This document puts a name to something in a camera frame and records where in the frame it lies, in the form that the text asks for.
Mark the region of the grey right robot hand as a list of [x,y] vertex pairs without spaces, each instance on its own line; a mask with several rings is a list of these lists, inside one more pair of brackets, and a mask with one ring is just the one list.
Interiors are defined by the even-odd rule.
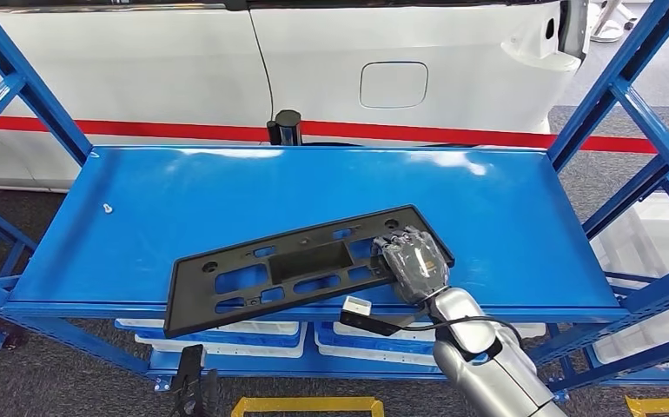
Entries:
[[408,304],[422,304],[447,287],[449,267],[439,245],[424,230],[406,226],[391,235],[374,238],[396,279],[396,292]]

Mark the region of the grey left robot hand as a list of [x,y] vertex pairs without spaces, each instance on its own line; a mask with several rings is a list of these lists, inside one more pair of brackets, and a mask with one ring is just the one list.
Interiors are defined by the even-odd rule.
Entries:
[[185,376],[174,394],[176,399],[170,416],[216,416],[219,401],[217,370],[196,377]]

